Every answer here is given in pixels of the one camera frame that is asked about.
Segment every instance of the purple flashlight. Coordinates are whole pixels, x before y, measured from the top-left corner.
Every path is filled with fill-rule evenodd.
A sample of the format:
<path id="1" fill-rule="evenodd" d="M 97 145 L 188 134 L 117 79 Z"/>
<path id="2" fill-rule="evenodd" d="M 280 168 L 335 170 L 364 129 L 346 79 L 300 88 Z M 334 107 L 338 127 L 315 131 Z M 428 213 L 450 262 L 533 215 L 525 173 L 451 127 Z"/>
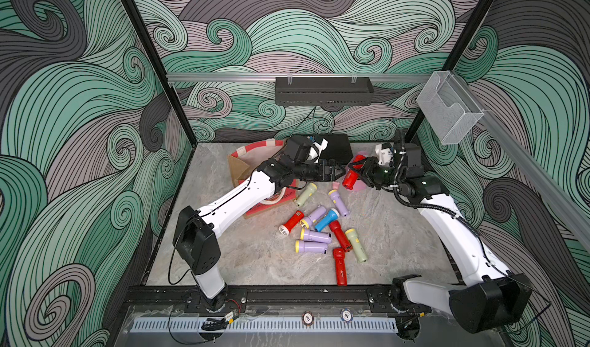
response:
<path id="1" fill-rule="evenodd" d="M 331 243 L 332 242 L 332 233 L 321 233 L 321 232 L 309 230 L 307 228 L 301 228 L 301 238 L 300 239 L 303 241 Z"/>
<path id="2" fill-rule="evenodd" d="M 308 216 L 303 217 L 303 219 L 301 219 L 301 221 L 299 222 L 299 224 L 303 227 L 303 228 L 309 228 L 312 226 L 312 224 L 314 224 L 315 222 L 318 221 L 319 218 L 323 217 L 326 214 L 326 208 L 324 208 L 321 205 L 317 206 L 317 209 L 315 209 L 314 211 L 312 211 L 311 214 L 309 214 Z"/>
<path id="3" fill-rule="evenodd" d="M 325 255 L 328 253 L 328 243 L 297 240 L 295 241 L 295 252 L 316 252 Z"/>
<path id="4" fill-rule="evenodd" d="M 330 196 L 332 202 L 336 205 L 336 209 L 338 209 L 338 212 L 342 217 L 346 218 L 350 215 L 350 210 L 348 210 L 346 205 L 344 205 L 344 202 L 340 198 L 340 194 L 338 193 L 337 189 L 331 190 L 328 193 L 328 196 Z"/>

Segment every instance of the poker chip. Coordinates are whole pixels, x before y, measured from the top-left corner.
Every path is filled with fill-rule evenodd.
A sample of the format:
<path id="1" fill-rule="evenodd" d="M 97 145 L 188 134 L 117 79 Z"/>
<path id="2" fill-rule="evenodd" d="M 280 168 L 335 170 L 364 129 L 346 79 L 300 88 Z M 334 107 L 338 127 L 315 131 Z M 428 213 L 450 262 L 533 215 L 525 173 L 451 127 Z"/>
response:
<path id="1" fill-rule="evenodd" d="M 342 311 L 340 311 L 340 318 L 343 322 L 350 323 L 352 321 L 352 312 L 350 309 L 342 309 Z"/>
<path id="2" fill-rule="evenodd" d="M 301 321 L 303 321 L 303 324 L 306 326 L 311 326 L 313 324 L 313 320 L 313 314 L 309 311 L 306 311 L 303 313 L 303 315 L 301 315 Z"/>

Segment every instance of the flashlight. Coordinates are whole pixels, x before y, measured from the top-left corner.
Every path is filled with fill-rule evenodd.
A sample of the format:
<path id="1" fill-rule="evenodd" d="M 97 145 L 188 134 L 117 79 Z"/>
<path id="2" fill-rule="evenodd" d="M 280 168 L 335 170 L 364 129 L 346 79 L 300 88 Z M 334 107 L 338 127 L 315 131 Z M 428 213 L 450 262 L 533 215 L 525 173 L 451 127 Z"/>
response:
<path id="1" fill-rule="evenodd" d="M 304 241 L 331 243 L 332 242 L 332 233 L 320 233 L 320 232 L 309 230 L 307 228 L 301 228 L 301 238 L 300 239 L 304 240 Z"/>
<path id="2" fill-rule="evenodd" d="M 346 285 L 346 266 L 344 265 L 345 252 L 341 248 L 334 248 L 332 256 L 336 261 L 336 283 L 339 286 Z"/>
<path id="3" fill-rule="evenodd" d="M 340 226 L 339 221 L 335 220 L 331 222 L 330 230 L 332 231 L 332 233 L 334 233 L 334 236 L 336 236 L 338 242 L 340 242 L 340 246 L 342 247 L 344 252 L 352 250 L 352 245 L 350 244 L 350 241 L 346 238 L 346 235 L 342 231 L 342 227 Z"/>
<path id="4" fill-rule="evenodd" d="M 353 159 L 353 163 L 363 160 L 366 157 L 364 155 L 357 155 L 354 159 Z M 359 164 L 358 166 L 354 166 L 356 169 L 361 169 L 363 167 L 362 164 Z M 344 181 L 342 181 L 342 185 L 346 188 L 346 189 L 352 189 L 355 186 L 355 182 L 356 180 L 359 179 L 359 174 L 357 172 L 353 172 L 352 169 L 350 169 L 348 171 L 348 173 L 346 173 L 346 177 L 344 177 Z"/>
<path id="5" fill-rule="evenodd" d="M 336 209 L 343 218 L 346 218 L 350 215 L 350 210 L 344 205 L 344 202 L 340 198 L 340 194 L 338 193 L 337 189 L 333 189 L 328 192 L 328 196 L 332 199 L 332 202 L 336 205 Z"/>
<path id="6" fill-rule="evenodd" d="M 367 261 L 367 254 L 365 253 L 363 245 L 360 244 L 359 235 L 356 233 L 356 230 L 354 228 L 351 228 L 344 233 L 346 234 L 346 238 L 348 238 L 350 243 L 352 243 L 352 249 L 355 252 L 356 259 L 358 260 L 358 262 L 364 263 L 365 261 Z"/>
<path id="7" fill-rule="evenodd" d="M 322 229 L 326 228 L 331 222 L 335 221 L 339 217 L 340 213 L 338 213 L 338 210 L 332 208 L 328 210 L 326 216 L 322 220 L 320 220 L 318 224 L 316 224 L 314 229 L 318 232 L 321 232 Z"/>
<path id="8" fill-rule="evenodd" d="M 301 194 L 299 194 L 299 197 L 297 197 L 295 200 L 295 203 L 297 204 L 297 206 L 302 207 L 305 205 L 305 202 L 307 201 L 307 199 L 309 198 L 309 196 L 313 195 L 314 192 L 317 191 L 317 186 L 312 183 L 309 182 L 307 184 L 307 186 L 305 186 L 305 189 L 303 189 L 303 191 L 301 192 Z"/>
<path id="9" fill-rule="evenodd" d="M 316 252 L 325 255 L 328 253 L 328 243 L 297 240 L 295 241 L 295 252 Z"/>
<path id="10" fill-rule="evenodd" d="M 303 219 L 301 219 L 301 221 L 299 222 L 299 224 L 303 228 L 309 228 L 312 224 L 314 224 L 315 222 L 317 222 L 319 218 L 323 217 L 324 214 L 326 214 L 326 208 L 324 208 L 321 205 L 318 205 L 317 206 L 317 209 L 315 209 L 314 211 L 312 211 L 312 213 L 309 214 L 308 216 L 303 217 Z"/>
<path id="11" fill-rule="evenodd" d="M 303 211 L 297 210 L 291 219 L 287 220 L 285 224 L 279 226 L 278 231 L 283 233 L 285 236 L 288 236 L 289 233 L 291 233 L 293 227 L 299 223 L 301 218 L 303 218 Z"/>

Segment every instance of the red wire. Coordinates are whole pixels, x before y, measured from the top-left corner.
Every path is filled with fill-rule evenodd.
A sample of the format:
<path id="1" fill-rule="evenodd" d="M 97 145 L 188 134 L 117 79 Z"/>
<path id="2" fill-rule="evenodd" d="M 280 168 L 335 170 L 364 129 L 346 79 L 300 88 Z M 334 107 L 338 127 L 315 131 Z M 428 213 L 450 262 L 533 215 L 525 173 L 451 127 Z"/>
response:
<path id="1" fill-rule="evenodd" d="M 233 301 L 233 302 L 234 302 L 234 304 L 235 304 L 235 306 L 237 306 L 237 307 L 238 307 L 238 312 L 242 312 L 242 307 L 240 307 L 240 304 L 239 304 L 239 303 L 237 303 L 237 302 L 236 302 L 236 300 L 231 300 L 231 299 L 230 299 L 230 300 L 228 300 L 228 301 Z"/>

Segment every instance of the black cable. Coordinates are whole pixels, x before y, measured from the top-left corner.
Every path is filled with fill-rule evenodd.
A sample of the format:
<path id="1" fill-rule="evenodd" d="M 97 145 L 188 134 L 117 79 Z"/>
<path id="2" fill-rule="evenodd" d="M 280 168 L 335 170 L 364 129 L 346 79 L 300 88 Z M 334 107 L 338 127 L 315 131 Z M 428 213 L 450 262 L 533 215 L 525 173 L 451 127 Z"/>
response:
<path id="1" fill-rule="evenodd" d="M 206 332 L 215 332 L 216 330 L 223 330 L 228 326 L 228 322 L 226 322 L 224 318 L 207 318 L 207 321 L 210 323 L 203 324 L 203 326 L 201 327 L 201 329 L 203 329 Z"/>
<path id="2" fill-rule="evenodd" d="M 172 305 L 172 308 L 170 309 L 170 314 L 168 314 L 168 334 L 170 335 L 170 337 L 171 337 L 172 339 L 174 339 L 174 341 L 175 341 L 176 343 L 179 343 L 179 344 L 181 344 L 181 345 L 185 345 L 185 346 L 195 346 L 195 345 L 202 345 L 202 344 L 204 344 L 204 343 L 211 342 L 211 341 L 199 341 L 199 342 L 182 342 L 182 341 L 179 341 L 179 340 L 177 340 L 177 339 L 176 339 L 176 338 L 173 336 L 173 334 L 172 334 L 172 331 L 170 330 L 170 318 L 172 317 L 172 311 L 174 310 L 174 306 L 176 306 L 176 304 L 173 304 L 173 305 Z"/>
<path id="3" fill-rule="evenodd" d="M 293 136 L 293 134 L 295 133 L 295 131 L 299 127 L 301 127 L 301 124 L 303 124 L 303 122 L 305 122 L 307 120 L 307 118 L 309 118 L 309 116 L 312 115 L 312 112 L 313 112 L 313 115 L 315 116 L 315 114 L 316 114 L 316 108 L 317 108 L 317 105 L 315 107 L 313 107 L 313 109 L 309 112 L 309 114 L 307 114 L 307 116 L 305 118 L 303 118 L 303 120 L 301 122 L 299 122 L 299 124 L 297 125 L 297 127 L 295 127 L 295 129 L 291 131 L 291 134 L 289 135 L 289 138 L 291 138 L 291 136 Z"/>
<path id="4" fill-rule="evenodd" d="M 413 317 L 409 318 L 408 320 L 406 320 L 406 321 L 404 321 L 404 322 L 401 322 L 401 323 L 397 324 L 397 327 L 399 328 L 399 327 L 400 327 L 400 326 L 402 326 L 402 325 L 409 324 L 410 322 L 413 322 L 414 320 L 418 320 L 418 318 L 419 318 L 419 315 L 415 315 L 415 316 L 413 316 Z"/>
<path id="5" fill-rule="evenodd" d="M 541 292 L 537 291 L 536 289 L 528 286 L 527 284 L 524 284 L 522 282 L 519 282 L 518 280 L 510 277 L 508 274 L 505 274 L 503 271 L 501 271 L 500 269 L 498 269 L 494 264 L 492 264 L 491 260 L 488 258 L 488 256 L 486 255 L 486 248 L 484 247 L 483 241 L 480 238 L 479 233 L 477 232 L 477 230 L 475 228 L 473 228 L 471 225 L 469 225 L 469 222 L 463 218 L 459 213 L 455 212 L 454 210 L 451 210 L 449 208 L 446 208 L 444 206 L 440 206 L 440 205 L 432 205 L 432 204 L 411 204 L 409 202 L 403 201 L 402 198 L 399 196 L 399 185 L 397 184 L 398 182 L 398 178 L 399 178 L 399 173 L 401 172 L 401 167 L 403 166 L 403 160 L 406 156 L 406 151 L 405 151 L 405 144 L 404 141 L 402 139 L 401 142 L 401 158 L 399 160 L 399 164 L 397 166 L 397 169 L 395 170 L 395 175 L 394 175 L 394 196 L 395 199 L 402 204 L 403 206 L 406 207 L 411 207 L 414 209 L 433 209 L 433 210 L 438 210 L 438 211 L 442 211 L 446 214 L 449 214 L 453 219 L 456 219 L 459 221 L 459 223 L 463 224 L 463 226 L 465 226 L 465 228 L 467 228 L 469 230 L 469 232 L 471 232 L 480 242 L 480 245 L 482 246 L 482 253 L 484 258 L 487 260 L 488 265 L 490 265 L 491 267 L 493 267 L 494 269 L 496 269 L 496 271 L 498 271 L 500 274 L 502 274 L 503 276 L 507 277 L 508 279 L 511 279 L 512 281 L 521 284 L 522 286 L 527 287 L 528 289 L 530 289 L 533 292 L 536 292 L 539 296 L 541 296 L 541 298 L 547 303 L 547 306 L 545 306 L 539 313 L 537 313 L 537 315 L 535 315 L 535 317 L 533 319 L 531 319 L 529 322 L 527 322 L 527 324 L 525 324 L 522 328 L 515 330 L 513 332 L 504 332 L 502 330 L 498 330 L 498 329 L 493 329 L 491 328 L 491 330 L 498 332 L 498 333 L 503 333 L 503 334 L 515 334 L 520 332 L 521 330 L 523 330 L 524 328 L 526 328 L 527 326 L 529 326 L 530 324 L 532 324 L 539 316 L 541 316 L 541 314 L 543 312 L 545 312 L 547 309 L 549 309 L 549 307 L 551 307 L 551 301 L 549 301 L 548 299 L 546 299 Z"/>
<path id="6" fill-rule="evenodd" d="M 182 233 L 180 236 L 178 236 L 178 238 L 176 239 L 176 242 L 174 242 L 174 248 L 172 249 L 172 255 L 170 255 L 170 263 L 168 264 L 168 284 L 170 284 L 172 286 L 179 284 L 182 281 L 182 279 L 184 279 L 184 277 L 186 277 L 186 275 L 190 271 L 190 269 L 185 271 L 185 273 L 182 275 L 182 277 L 174 283 L 170 280 L 170 271 L 172 270 L 172 260 L 174 259 L 174 253 L 176 252 L 176 245 L 178 244 L 178 241 L 181 239 L 181 237 L 184 235 L 185 231 L 187 230 L 187 227 L 188 227 L 188 225 L 184 228 L 184 230 L 182 230 Z"/>
<path id="7" fill-rule="evenodd" d="M 316 105 L 315 107 L 313 107 L 313 115 L 312 115 L 312 134 L 313 134 L 313 135 L 315 135 L 315 134 L 316 134 L 316 125 L 315 125 L 315 123 L 314 123 L 314 119 L 315 119 L 315 117 L 316 117 L 316 108 L 317 108 L 317 105 Z"/>
<path id="8" fill-rule="evenodd" d="M 250 173 L 250 177 L 248 178 L 248 183 L 246 184 L 246 187 L 244 187 L 243 189 L 240 190 L 240 192 L 238 192 L 237 194 L 233 195 L 232 197 L 230 197 L 229 199 L 225 200 L 223 203 L 220 203 L 215 209 L 211 210 L 210 212 L 203 214 L 201 216 L 201 218 L 206 217 L 209 214 L 212 214 L 213 212 L 215 212 L 216 210 L 218 210 L 220 207 L 222 207 L 223 205 L 229 203 L 231 200 L 233 200 L 236 196 L 238 196 L 239 194 L 241 194 L 242 192 L 244 192 L 245 190 L 248 189 L 248 186 L 250 185 L 250 182 L 252 182 L 252 175 L 254 174 L 254 172 L 256 171 L 256 169 L 252 170 L 252 173 Z"/>

